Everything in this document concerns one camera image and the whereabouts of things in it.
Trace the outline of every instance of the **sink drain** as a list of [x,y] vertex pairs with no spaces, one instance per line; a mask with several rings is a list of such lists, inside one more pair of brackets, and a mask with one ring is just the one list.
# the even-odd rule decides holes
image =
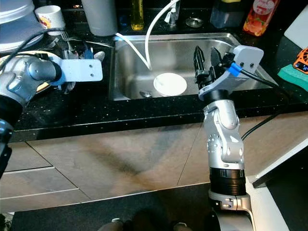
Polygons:
[[185,23],[187,26],[198,28],[203,25],[203,20],[200,18],[188,18],[186,19]]
[[147,91],[147,90],[141,90],[141,91],[139,91],[139,94],[140,94],[143,98],[153,98],[152,92]]

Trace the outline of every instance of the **white cutting board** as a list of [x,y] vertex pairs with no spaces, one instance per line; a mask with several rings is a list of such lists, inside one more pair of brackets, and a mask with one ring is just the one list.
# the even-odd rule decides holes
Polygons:
[[285,31],[284,36],[300,48],[308,47],[308,5]]

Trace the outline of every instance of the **white tube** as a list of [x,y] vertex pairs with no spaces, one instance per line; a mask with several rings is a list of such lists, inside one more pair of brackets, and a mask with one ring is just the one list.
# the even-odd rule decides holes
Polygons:
[[125,42],[127,42],[128,45],[135,51],[135,53],[139,56],[139,58],[144,62],[146,67],[150,70],[150,66],[148,62],[145,60],[145,58],[140,54],[139,50],[132,44],[124,35],[121,35],[120,33],[116,33],[115,35],[119,36],[121,39],[123,39]]
[[156,17],[153,19],[153,21],[151,22],[148,31],[146,32],[146,36],[145,36],[145,43],[144,43],[144,49],[145,49],[145,57],[146,57],[146,61],[149,65],[149,69],[152,70],[152,65],[151,65],[151,60],[150,60],[150,55],[149,55],[149,37],[151,34],[151,31],[154,27],[154,25],[156,24],[156,22],[158,21],[158,19],[167,11],[169,10],[169,8],[171,6],[173,6],[175,3],[177,3],[179,0],[172,0],[167,6],[165,6],[157,15]]
[[132,44],[124,35],[121,35],[120,33],[116,33],[115,35],[119,36],[121,39],[123,39],[125,42],[127,42],[128,45],[130,45],[130,47],[135,51],[135,53],[139,56],[139,58],[144,62],[144,64],[146,65],[146,67],[149,70],[152,70],[152,65],[151,65],[151,61],[150,61],[150,55],[149,55],[149,37],[151,34],[151,31],[153,29],[153,27],[155,26],[156,22],[158,21],[158,19],[170,8],[172,7],[175,3],[177,3],[180,0],[172,0],[167,6],[165,6],[157,15],[156,17],[153,19],[153,21],[151,22],[148,31],[146,32],[146,36],[145,36],[145,43],[144,43],[144,49],[145,49],[145,58],[142,56],[142,54],[140,54],[140,52],[138,51],[138,49],[134,46],[134,44]]

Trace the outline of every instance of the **beige cabinet door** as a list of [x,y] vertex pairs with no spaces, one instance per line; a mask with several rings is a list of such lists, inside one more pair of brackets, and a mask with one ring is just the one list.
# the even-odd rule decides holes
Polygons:
[[0,213],[71,205],[88,201],[79,189],[0,199]]
[[[240,119],[240,133],[267,116]],[[279,115],[261,126],[244,140],[246,176],[254,175],[271,165],[308,137],[308,112]],[[179,185],[209,182],[206,131],[201,129],[192,147],[179,180]]]
[[9,143],[8,146],[12,148],[12,155],[5,169],[6,172],[51,166],[25,142]]
[[29,144],[96,200],[177,186],[200,125],[137,129]]
[[0,198],[75,189],[54,167],[6,172],[0,180]]

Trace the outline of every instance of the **cabinet drawer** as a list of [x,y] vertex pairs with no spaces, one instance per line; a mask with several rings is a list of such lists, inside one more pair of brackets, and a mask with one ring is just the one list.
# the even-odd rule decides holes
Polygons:
[[0,213],[26,211],[89,201],[79,189],[0,199]]
[[12,155],[6,172],[51,166],[25,142],[10,143],[9,147],[12,148]]
[[0,198],[74,188],[76,186],[54,167],[5,172],[0,181]]

